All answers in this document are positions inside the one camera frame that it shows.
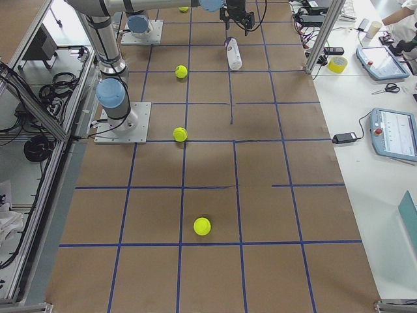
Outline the blue white tennis ball can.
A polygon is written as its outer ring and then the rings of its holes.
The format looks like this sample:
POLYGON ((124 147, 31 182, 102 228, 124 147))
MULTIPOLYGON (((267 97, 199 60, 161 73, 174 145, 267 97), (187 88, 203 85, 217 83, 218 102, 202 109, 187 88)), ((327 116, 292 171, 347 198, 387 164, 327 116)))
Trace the blue white tennis ball can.
POLYGON ((229 68, 238 71, 242 67, 242 58, 235 37, 227 37, 224 42, 229 68))

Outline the tennis ball near far base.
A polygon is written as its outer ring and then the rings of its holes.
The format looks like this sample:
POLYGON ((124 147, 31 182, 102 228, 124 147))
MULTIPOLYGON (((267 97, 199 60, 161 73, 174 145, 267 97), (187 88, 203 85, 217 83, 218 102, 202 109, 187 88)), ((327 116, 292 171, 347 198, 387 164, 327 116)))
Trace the tennis ball near far base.
POLYGON ((178 79, 184 79, 188 75, 188 69, 184 65, 178 65, 175 69, 175 75, 178 79))

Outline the tennis ball with black print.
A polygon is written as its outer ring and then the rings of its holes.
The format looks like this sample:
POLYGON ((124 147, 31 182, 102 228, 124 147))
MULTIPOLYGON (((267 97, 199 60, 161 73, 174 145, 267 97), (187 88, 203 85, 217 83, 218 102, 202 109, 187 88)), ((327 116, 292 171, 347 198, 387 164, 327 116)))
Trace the tennis ball with black print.
POLYGON ((173 130, 173 138, 176 142, 185 142, 188 139, 187 130, 183 127, 177 127, 173 130))

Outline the black remote phone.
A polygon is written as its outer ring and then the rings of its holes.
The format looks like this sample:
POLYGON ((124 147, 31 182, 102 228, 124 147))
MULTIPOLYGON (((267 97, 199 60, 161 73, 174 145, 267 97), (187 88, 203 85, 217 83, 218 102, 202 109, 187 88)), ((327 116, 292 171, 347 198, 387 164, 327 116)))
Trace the black remote phone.
POLYGON ((343 55, 345 53, 342 47, 324 47, 323 52, 325 55, 343 55))

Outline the yellow tape roll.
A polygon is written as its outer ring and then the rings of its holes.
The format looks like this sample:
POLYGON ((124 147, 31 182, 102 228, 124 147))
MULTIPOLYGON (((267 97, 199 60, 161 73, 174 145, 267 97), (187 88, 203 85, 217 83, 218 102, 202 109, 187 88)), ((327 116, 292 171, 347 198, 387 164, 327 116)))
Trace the yellow tape roll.
POLYGON ((333 56, 328 64, 328 69, 336 74, 341 74, 348 65, 348 60, 342 56, 333 56))

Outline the paper cup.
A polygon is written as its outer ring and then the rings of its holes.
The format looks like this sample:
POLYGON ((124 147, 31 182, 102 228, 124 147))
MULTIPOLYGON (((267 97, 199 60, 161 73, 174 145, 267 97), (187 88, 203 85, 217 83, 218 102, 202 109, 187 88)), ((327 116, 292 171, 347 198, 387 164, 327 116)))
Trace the paper cup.
POLYGON ((366 38, 372 39, 379 32, 382 27, 382 23, 378 21, 371 22, 369 29, 366 33, 366 38))

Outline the far teach pendant tablet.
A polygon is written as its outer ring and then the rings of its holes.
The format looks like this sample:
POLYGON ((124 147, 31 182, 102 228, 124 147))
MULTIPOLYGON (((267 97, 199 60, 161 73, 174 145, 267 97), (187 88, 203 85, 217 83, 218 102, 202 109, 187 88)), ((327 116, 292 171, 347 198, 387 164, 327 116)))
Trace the far teach pendant tablet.
POLYGON ((359 47, 356 57, 375 80, 394 80, 409 77, 409 73, 386 46, 359 47))

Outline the teach pendant tablet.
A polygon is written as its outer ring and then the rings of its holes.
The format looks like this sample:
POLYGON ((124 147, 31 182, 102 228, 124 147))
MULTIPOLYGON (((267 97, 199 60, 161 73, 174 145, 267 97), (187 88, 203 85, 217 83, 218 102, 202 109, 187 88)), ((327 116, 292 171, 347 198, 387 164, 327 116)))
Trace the teach pendant tablet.
POLYGON ((409 73, 386 46, 359 47, 356 57, 375 80, 394 80, 409 77, 409 73))
POLYGON ((411 112, 374 108, 369 120, 378 155, 416 162, 416 120, 411 112))

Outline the black power adapter brick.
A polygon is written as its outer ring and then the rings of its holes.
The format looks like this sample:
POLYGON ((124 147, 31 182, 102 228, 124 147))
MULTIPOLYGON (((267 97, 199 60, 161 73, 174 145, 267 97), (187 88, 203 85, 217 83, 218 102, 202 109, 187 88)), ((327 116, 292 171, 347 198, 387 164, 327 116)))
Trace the black power adapter brick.
POLYGON ((334 144, 352 143, 358 139, 354 132, 347 132, 341 134, 335 134, 332 138, 334 144))

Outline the person in white coat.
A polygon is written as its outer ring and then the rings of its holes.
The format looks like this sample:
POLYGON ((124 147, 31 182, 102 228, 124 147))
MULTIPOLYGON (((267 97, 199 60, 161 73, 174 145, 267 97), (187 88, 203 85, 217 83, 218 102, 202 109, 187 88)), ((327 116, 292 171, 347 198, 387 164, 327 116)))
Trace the person in white coat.
POLYGON ((416 40, 416 0, 403 1, 401 8, 383 18, 382 23, 394 40, 390 50, 394 55, 401 55, 416 75, 416 46, 407 44, 416 40))

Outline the brown paper mat blue grid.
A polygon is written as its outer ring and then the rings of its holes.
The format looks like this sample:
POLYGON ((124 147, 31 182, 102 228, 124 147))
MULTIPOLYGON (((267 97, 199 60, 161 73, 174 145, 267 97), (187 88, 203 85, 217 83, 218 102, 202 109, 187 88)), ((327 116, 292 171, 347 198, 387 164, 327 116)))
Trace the brown paper mat blue grid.
POLYGON ((263 19, 248 36, 201 8, 153 10, 161 45, 122 49, 131 98, 152 104, 148 140, 87 143, 46 293, 55 312, 373 311, 291 8, 247 7, 263 19), (199 217, 211 222, 206 236, 194 232, 199 217))

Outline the near teach pendant tablet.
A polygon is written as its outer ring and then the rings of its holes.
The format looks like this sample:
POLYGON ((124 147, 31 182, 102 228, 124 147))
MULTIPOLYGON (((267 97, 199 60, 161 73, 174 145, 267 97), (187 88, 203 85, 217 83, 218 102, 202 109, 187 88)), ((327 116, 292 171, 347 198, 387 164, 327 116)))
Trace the near teach pendant tablet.
POLYGON ((411 112, 374 108, 369 120, 378 155, 416 162, 416 120, 411 112))

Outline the teal folder corner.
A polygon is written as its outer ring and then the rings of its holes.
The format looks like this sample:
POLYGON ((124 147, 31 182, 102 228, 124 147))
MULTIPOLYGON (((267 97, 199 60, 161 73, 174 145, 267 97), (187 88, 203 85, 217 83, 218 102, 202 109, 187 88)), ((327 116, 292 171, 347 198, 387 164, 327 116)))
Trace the teal folder corner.
POLYGON ((416 205, 407 190, 398 206, 405 228, 411 238, 416 238, 416 205))

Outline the white crumpled cloth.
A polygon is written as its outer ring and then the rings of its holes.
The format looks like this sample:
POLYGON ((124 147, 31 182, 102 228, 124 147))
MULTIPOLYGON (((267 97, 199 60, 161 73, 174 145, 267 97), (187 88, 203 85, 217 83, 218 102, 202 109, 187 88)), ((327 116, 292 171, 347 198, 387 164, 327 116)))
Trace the white crumpled cloth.
POLYGON ((11 252, 19 231, 23 230, 23 213, 12 209, 12 183, 1 182, 1 257, 11 252))

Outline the aluminium frame post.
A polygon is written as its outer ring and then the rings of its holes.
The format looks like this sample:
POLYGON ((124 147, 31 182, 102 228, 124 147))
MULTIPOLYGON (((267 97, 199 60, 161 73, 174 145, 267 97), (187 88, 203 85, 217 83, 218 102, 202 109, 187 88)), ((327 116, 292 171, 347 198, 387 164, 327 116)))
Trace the aluminium frame post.
POLYGON ((313 68, 324 48, 329 34, 331 33, 333 26, 339 18, 341 9, 343 8, 345 0, 335 0, 330 4, 330 8, 326 14, 322 27, 319 31, 318 37, 310 51, 309 57, 306 61, 305 71, 307 74, 311 74, 313 68))

